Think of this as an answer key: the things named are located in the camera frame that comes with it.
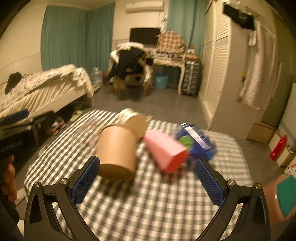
human hand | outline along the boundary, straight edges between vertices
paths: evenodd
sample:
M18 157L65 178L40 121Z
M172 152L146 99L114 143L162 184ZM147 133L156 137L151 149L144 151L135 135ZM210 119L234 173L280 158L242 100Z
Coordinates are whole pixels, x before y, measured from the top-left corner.
M14 156L10 156L9 160L13 162ZM9 201L14 202L17 199L17 189L15 184L15 168L11 163L7 166L3 174L3 179L5 184L1 187L2 193L8 195Z

air conditioner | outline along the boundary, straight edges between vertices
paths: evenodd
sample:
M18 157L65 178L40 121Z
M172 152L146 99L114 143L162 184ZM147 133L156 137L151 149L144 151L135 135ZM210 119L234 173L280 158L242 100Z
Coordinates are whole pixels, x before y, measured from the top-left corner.
M144 1L130 3L126 5L126 13L135 12L163 12L164 3L163 1Z

blue trash bin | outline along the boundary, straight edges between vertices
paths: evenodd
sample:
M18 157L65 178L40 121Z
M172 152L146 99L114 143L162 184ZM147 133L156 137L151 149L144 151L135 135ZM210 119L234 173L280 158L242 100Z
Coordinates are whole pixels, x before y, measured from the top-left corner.
M156 74L155 86L159 89L166 89L168 87L168 76L164 74Z

gray floor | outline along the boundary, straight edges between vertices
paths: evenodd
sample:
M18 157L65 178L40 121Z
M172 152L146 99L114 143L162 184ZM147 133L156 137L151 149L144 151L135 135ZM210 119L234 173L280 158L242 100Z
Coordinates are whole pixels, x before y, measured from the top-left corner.
M103 86L94 95L95 105L92 108L84 109L84 112L101 109L119 112L124 108L132 108L138 112L153 115L154 119L163 120L181 124L183 122L194 123L201 129L206 128L206 122L202 114L202 108L198 98L190 96L178 96L175 89L151 89L147 97L143 97L142 88L127 88L122 91L118 98L114 93L108 93L108 88ZM73 111L71 105L66 106L59 114L67 121ZM44 144L29 158L29 160L21 161L16 166L16 182L17 189L23 187L25 175L29 165L31 165L38 157L38 151L46 144L50 144L56 137L49 137ZM249 141L236 138L240 144L246 162L248 164L253 183L261 183L266 185L271 180L283 173L283 168L279 168L276 162L269 158L270 150L266 144L256 141ZM24 218L26 202L21 202L17 210L20 213L21 219ZM277 225L272 229L272 239L275 240L283 228L287 224Z

desk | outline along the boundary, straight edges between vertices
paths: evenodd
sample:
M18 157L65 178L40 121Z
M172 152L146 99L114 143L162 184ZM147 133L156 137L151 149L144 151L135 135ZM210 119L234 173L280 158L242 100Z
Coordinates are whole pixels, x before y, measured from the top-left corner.
M179 83L178 83L178 95L181 95L182 82L183 82L184 74L185 74L185 61L156 56L156 57L153 57L153 64L178 67L181 69Z

